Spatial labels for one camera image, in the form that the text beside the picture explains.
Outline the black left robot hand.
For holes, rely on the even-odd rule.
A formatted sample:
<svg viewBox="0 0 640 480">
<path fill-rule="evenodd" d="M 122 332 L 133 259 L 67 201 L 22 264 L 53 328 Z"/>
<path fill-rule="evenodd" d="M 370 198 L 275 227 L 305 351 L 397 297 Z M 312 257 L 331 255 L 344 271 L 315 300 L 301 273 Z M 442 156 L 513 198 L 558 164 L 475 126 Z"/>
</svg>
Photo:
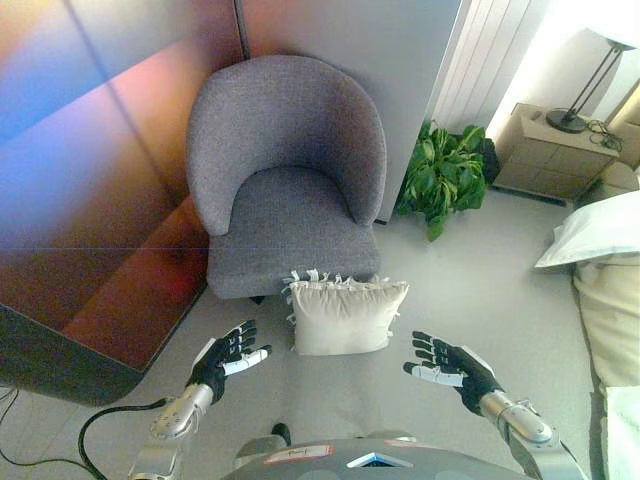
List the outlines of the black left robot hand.
<svg viewBox="0 0 640 480">
<path fill-rule="evenodd" d="M 256 334 L 255 321 L 248 320 L 225 336 L 210 339 L 194 360 L 186 386 L 206 385 L 212 391 L 211 404 L 217 403 L 224 395 L 227 377 L 256 366 L 272 353 L 270 345 L 251 349 Z"/>
</svg>

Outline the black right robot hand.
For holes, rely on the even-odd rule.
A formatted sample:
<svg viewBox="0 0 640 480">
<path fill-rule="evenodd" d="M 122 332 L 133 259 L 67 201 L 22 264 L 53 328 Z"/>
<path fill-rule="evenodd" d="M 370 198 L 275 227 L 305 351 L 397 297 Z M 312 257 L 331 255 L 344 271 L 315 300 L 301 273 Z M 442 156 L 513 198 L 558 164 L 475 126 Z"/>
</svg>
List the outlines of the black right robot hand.
<svg viewBox="0 0 640 480">
<path fill-rule="evenodd" d="M 481 416 L 482 397 L 503 391 L 492 368 L 466 346 L 452 345 L 422 331 L 412 332 L 412 345 L 421 363 L 405 362 L 403 371 L 421 380 L 453 387 L 470 412 Z"/>
</svg>

